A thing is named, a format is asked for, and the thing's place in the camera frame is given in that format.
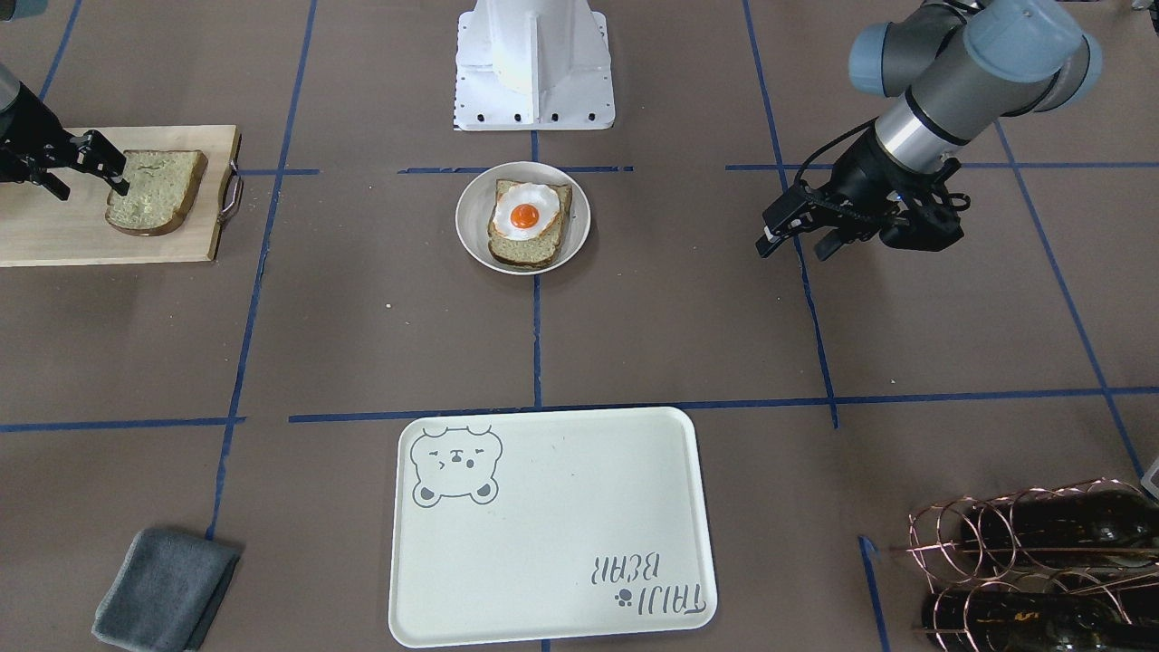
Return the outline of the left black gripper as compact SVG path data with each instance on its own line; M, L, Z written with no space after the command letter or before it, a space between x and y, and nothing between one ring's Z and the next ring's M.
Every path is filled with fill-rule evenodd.
M885 173L902 167L885 153L877 135L861 135L838 157L829 182L822 186L825 202L847 206L866 220L838 215L815 191L785 191L764 212L764 230L757 239L757 252L765 259L795 235L832 228L815 243L817 259L828 261L844 246L877 235L901 208L889 198L894 190Z

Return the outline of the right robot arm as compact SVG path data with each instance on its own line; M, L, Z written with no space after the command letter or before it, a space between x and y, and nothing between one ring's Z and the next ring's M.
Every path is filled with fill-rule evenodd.
M97 129L73 135L34 91L1 66L1 181L32 183L66 202L70 186L56 177L56 168L104 180L112 193L124 197L127 157Z

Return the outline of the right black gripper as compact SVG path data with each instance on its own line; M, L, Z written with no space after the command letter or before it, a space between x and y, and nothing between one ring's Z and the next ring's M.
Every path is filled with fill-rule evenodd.
M112 193L124 197L129 193L129 182L123 176L125 164L127 157L102 132L71 135L34 91L23 83L16 85L1 117L3 183L34 183L59 202L67 202L71 189L53 169L72 167L102 178Z

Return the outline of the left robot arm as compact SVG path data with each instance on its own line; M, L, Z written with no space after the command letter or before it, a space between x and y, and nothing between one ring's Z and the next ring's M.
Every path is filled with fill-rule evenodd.
M891 107L844 133L828 182L794 175L764 210L757 252L815 230L821 261L870 239L943 251L964 235L972 203L945 185L958 152L1001 117L1071 107L1102 69L1098 38L1056 1L924 1L904 21L867 25L848 76Z

